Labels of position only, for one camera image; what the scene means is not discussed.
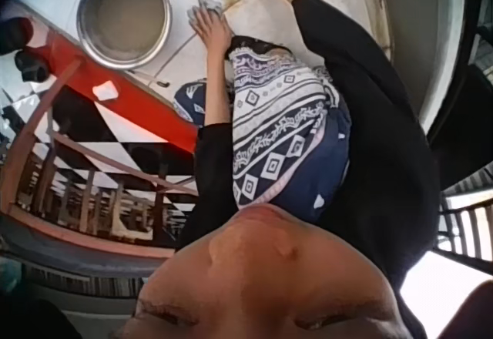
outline white object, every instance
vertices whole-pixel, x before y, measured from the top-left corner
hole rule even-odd
[[[111,81],[106,81],[102,85],[94,86],[92,93],[96,95],[100,102],[118,98],[118,90]]]
[[[325,200],[324,198],[319,194],[317,196],[317,199],[315,200],[315,204],[314,204],[314,209],[315,210],[319,210],[320,208],[322,208],[323,206],[325,205]]]

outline wall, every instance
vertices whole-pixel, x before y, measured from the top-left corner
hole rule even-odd
[[[428,131],[454,72],[464,0],[387,0],[394,65]]]

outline metal railing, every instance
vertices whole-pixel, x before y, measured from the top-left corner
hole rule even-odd
[[[493,275],[493,199],[453,210],[443,209],[440,218],[434,252]]]

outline black sleeve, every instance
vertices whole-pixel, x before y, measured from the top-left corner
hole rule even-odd
[[[360,69],[393,104],[414,118],[401,79],[363,27],[322,0],[293,0],[293,9],[306,47],[325,59],[330,72],[336,75],[339,68]]]
[[[230,123],[199,130],[195,148],[199,201],[186,221],[178,250],[221,227],[238,211],[233,198],[232,130]]]

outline fingers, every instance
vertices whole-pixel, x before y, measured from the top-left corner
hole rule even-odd
[[[190,21],[190,26],[192,27],[193,31],[196,32],[196,34],[204,41],[205,34],[204,31],[199,27],[197,22]]]
[[[209,32],[212,27],[212,20],[210,18],[209,11],[204,7],[200,6],[199,8],[194,8],[195,18],[199,23],[199,27],[205,31]]]

